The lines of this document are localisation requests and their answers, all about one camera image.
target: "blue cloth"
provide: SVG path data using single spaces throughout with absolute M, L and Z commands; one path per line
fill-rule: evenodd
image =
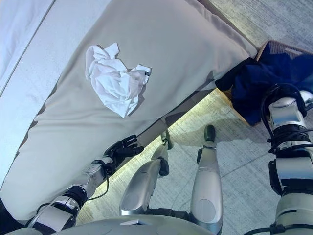
M 271 54 L 266 46 L 259 62 L 249 59 L 236 72 L 216 82 L 219 89 L 232 85 L 232 104 L 250 125 L 261 120 L 261 101 L 267 89 L 277 83 L 291 83 L 313 93 L 313 56 L 302 54 L 291 59 L 286 53 Z

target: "black cable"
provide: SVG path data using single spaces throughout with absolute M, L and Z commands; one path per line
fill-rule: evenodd
M 264 232 L 270 232 L 270 234 L 280 234 L 284 233 L 286 230 L 289 229 L 313 229 L 313 225 L 310 224 L 290 224 L 283 226 L 282 224 L 272 224 L 268 228 L 260 228 L 260 229 L 254 229 L 249 232 L 246 232 L 244 235 L 253 235 L 258 233 L 264 233 Z
M 313 229 L 313 225 L 310 224 L 291 224 L 284 226 L 286 230 L 289 229 Z
M 270 232 L 270 227 L 253 229 L 253 230 L 251 230 L 249 232 L 246 232 L 244 235 L 259 234 L 259 233 L 264 233 L 264 232 Z
M 41 204 L 41 205 L 38 207 L 36 214 L 39 213 L 39 210 L 41 209 L 41 207 L 48 206 L 48 205 L 50 205 L 50 203 L 43 203 L 43 204 Z
M 287 142 L 287 141 L 290 141 L 290 139 L 291 139 L 293 136 L 296 136 L 296 135 L 298 135 L 298 134 L 305 133 L 305 132 L 310 132 L 310 131 L 313 131 L 313 129 L 306 129 L 306 130 L 301 130 L 301 131 L 294 132 L 294 133 L 292 133 L 292 134 L 286 136 L 285 138 L 283 138 L 283 140 L 280 141 L 280 142 Z M 275 142 L 277 139 L 280 139 L 283 135 L 284 135 L 284 134 L 275 136 L 275 137 L 273 137 L 272 139 L 270 139 L 270 141 L 273 143 L 273 142 Z M 278 149 L 277 149 L 278 146 L 279 146 L 279 145 L 272 145 L 272 147 L 270 148 L 270 150 L 269 150 L 268 152 L 269 152 L 269 153 L 275 153 L 275 154 L 276 154 L 276 153 L 281 152 L 281 151 L 296 150 L 296 149 L 305 148 L 305 147 L 306 147 L 306 148 L 307 148 L 307 147 L 313 147 L 312 144 L 300 144 L 300 145 L 296 145 L 296 146 L 291 146 L 291 147 L 289 147 L 289 148 L 285 148 L 285 149 L 283 149 L 283 150 L 278 150 Z
M 91 200 L 94 200 L 94 199 L 98 199 L 98 198 L 104 196 L 104 195 L 109 191 L 109 176 L 108 176 L 108 174 L 107 174 L 106 171 L 105 171 L 105 175 L 106 175 L 106 178 L 107 178 L 107 190 L 106 190 L 104 193 L 102 193 L 100 196 L 96 196 L 96 197 L 90 198 L 90 199 L 88 199 L 87 201 L 91 201 Z

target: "white cloth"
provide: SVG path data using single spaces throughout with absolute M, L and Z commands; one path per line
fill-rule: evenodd
M 86 78 L 102 103 L 122 118 L 138 105 L 139 94 L 148 82 L 151 68 L 137 65 L 128 70 L 120 59 L 117 43 L 105 49 L 90 46 L 86 52 Z

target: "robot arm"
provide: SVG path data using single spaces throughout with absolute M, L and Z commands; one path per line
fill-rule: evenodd
M 271 139 L 270 185 L 281 197 L 275 223 L 263 232 L 280 235 L 309 235 L 313 229 L 313 144 L 307 134 L 304 116 L 312 106 L 313 94 L 289 84 L 278 84 L 265 97 L 262 120 Z M 265 119 L 265 112 L 270 119 Z M 246 233 L 260 233 L 256 229 Z
M 112 145 L 101 159 L 93 161 L 78 176 L 61 196 L 55 198 L 29 223 L 41 233 L 52 234 L 76 224 L 76 217 L 87 200 L 95 193 L 109 175 L 113 175 L 125 157 L 132 157 L 143 151 L 138 147 L 136 136 L 130 136 Z

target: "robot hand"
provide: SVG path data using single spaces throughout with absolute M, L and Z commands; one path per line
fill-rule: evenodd
M 106 163 L 107 166 L 110 166 L 108 169 L 109 175 L 113 175 L 116 172 L 116 168 L 125 158 L 134 157 L 144 150 L 144 147 L 138 146 L 136 142 L 136 135 L 132 135 L 116 142 L 105 151 L 103 159 L 109 160 L 109 162 Z

